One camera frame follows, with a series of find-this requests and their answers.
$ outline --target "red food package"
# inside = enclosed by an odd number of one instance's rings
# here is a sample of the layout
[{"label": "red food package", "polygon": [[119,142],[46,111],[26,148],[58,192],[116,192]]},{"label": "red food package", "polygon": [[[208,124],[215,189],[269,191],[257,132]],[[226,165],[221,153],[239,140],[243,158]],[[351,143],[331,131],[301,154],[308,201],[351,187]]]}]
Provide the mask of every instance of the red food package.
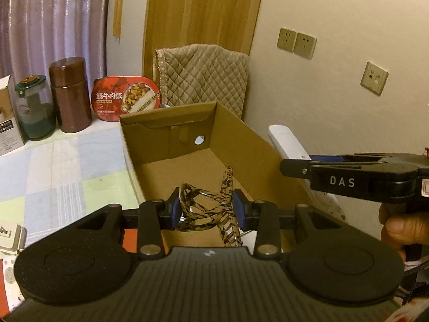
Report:
[{"label": "red food package", "polygon": [[94,81],[91,103],[101,120],[119,121],[119,115],[159,108],[161,93],[143,76],[107,76]]}]

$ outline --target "thermos lid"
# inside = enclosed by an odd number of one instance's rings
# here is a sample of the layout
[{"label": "thermos lid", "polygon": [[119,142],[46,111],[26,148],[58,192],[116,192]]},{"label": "thermos lid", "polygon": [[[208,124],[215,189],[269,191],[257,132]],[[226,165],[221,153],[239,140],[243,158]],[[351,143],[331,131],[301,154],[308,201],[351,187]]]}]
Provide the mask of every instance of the thermos lid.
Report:
[{"label": "thermos lid", "polygon": [[33,75],[29,76],[22,81],[19,81],[15,87],[15,91],[18,92],[20,98],[25,97],[25,91],[37,86],[46,81],[46,76],[44,75]]},{"label": "thermos lid", "polygon": [[70,57],[49,66],[52,87],[68,87],[86,80],[85,58]]}]

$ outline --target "round hole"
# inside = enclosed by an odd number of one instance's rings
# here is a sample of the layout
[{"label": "round hole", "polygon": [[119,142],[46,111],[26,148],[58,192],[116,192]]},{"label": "round hole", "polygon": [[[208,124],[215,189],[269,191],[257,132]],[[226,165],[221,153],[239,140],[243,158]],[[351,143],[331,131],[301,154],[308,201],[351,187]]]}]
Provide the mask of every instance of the round hole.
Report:
[{"label": "round hole", "polygon": [[197,138],[195,139],[195,145],[201,145],[204,143],[204,136],[197,136]]}]

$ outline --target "human hand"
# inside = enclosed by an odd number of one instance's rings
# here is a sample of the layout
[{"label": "human hand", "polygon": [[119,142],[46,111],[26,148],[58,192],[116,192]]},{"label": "human hand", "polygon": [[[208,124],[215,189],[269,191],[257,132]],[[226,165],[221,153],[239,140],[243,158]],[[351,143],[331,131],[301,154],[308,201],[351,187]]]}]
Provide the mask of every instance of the human hand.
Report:
[{"label": "human hand", "polygon": [[381,242],[396,249],[405,262],[404,245],[429,245],[429,212],[398,214],[400,212],[397,205],[383,203],[378,220],[384,225]]}]

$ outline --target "green lid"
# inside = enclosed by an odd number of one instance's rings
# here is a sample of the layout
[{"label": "green lid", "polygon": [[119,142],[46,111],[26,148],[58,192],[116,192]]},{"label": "green lid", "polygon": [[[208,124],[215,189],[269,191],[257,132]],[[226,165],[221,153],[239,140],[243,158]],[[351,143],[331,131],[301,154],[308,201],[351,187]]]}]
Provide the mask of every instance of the green lid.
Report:
[{"label": "green lid", "polygon": [[29,90],[30,88],[33,88],[34,86],[37,86],[45,81],[46,81],[46,76],[33,75],[18,82],[18,84],[15,87],[15,91],[18,92],[18,96],[20,98],[24,98],[26,90]]}]

